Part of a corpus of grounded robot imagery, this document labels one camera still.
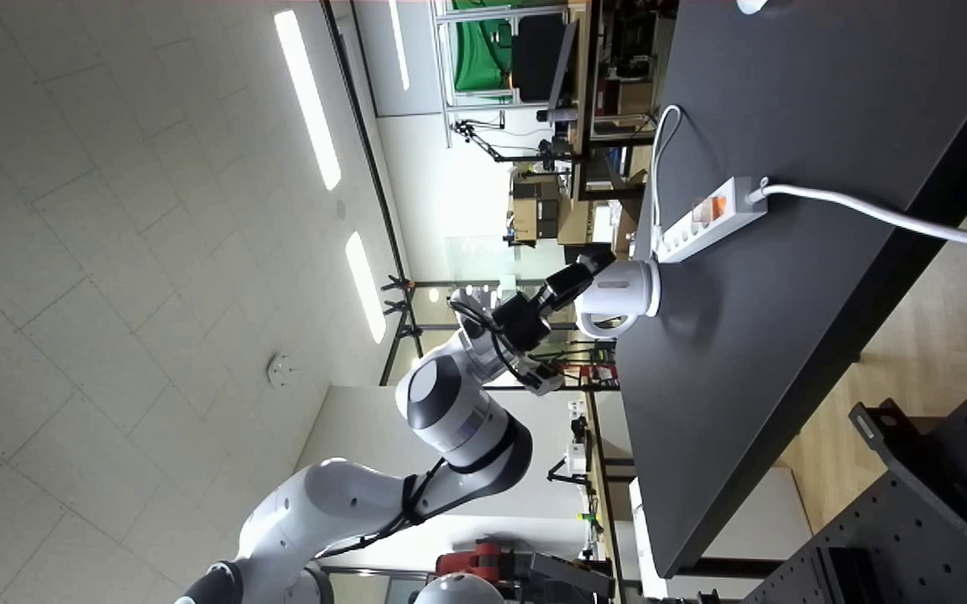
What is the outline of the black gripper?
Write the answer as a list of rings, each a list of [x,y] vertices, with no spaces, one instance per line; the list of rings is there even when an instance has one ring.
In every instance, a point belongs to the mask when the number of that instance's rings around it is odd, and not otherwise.
[[[495,309],[498,332],[513,352],[530,352],[551,332],[551,316],[571,307],[598,272],[616,263],[613,252],[606,254],[573,254],[568,268],[544,278],[534,296],[517,292],[513,299]]]

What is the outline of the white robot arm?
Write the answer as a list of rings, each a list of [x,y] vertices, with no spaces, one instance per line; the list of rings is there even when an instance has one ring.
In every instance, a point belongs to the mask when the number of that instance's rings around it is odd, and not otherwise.
[[[556,386],[534,349],[551,337],[551,316],[573,307],[598,272],[598,263],[573,263],[530,296],[513,292],[498,307],[453,296],[456,332],[392,389],[399,428],[434,465],[392,473],[325,458],[296,471],[248,512],[237,554],[204,566],[171,604],[337,604],[325,558],[367,551],[517,487],[530,471],[534,438],[486,386],[502,376],[530,389]]]

